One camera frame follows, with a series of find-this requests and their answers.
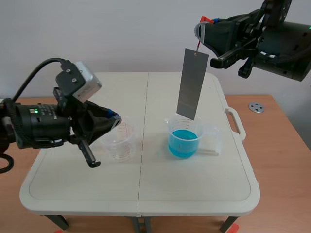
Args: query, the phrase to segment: plastic beaker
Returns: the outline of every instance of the plastic beaker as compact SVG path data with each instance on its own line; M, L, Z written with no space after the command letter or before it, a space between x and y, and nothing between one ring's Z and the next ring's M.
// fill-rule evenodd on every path
M205 125L203 121L196 117L190 120L176 114L166 120L169 130L169 150L179 158L189 158L194 155L199 147L200 140L204 135L214 135L215 151L220 153L221 138L217 128Z
M113 161L125 162L136 152L134 124L128 117L122 117L122 123L99 138Z

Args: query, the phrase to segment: table seam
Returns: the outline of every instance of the table seam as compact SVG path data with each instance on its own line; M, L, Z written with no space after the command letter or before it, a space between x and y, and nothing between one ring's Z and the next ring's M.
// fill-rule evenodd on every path
M143 153L143 148L144 148L144 137L145 137L145 123L146 123L147 96L148 96L148 81L149 81L149 72L148 72L148 75L147 75L146 102L145 102L145 117L144 117L143 133L142 133L140 174L139 174L138 199L137 199L137 214L139 214L139 212L138 212L138 205L139 205L139 193L140 193L140 180L141 180L141 167L142 167L142 153Z

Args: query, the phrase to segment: metal plate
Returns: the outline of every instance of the metal plate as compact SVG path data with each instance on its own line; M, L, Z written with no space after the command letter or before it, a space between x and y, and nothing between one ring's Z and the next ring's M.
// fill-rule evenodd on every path
M264 106L261 103L250 103L248 105L248 108L253 111L254 113L263 113L264 112Z
M208 55L186 49L179 89L177 113L194 120L198 107Z

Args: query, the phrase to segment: orange tape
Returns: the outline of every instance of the orange tape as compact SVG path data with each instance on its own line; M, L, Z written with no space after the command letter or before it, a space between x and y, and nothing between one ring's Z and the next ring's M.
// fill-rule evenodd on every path
M237 224L233 223L227 233L237 233L239 229L240 227Z
M201 17L201 20L200 20L200 23L202 22L209 22L211 24L214 24L214 21L213 20L210 20L209 18L205 17L205 16L202 16Z

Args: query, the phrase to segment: table handle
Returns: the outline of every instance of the table handle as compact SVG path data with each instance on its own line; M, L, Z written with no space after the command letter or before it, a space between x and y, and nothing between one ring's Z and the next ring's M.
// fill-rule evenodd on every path
M230 114L232 116L232 119L234 121L235 126L237 127L238 133L240 135L240 139L241 141L244 141L244 139L246 138L246 132L245 129L242 125L241 119L239 117L239 114L237 111L235 111L235 109L229 107L226 110L227 114Z

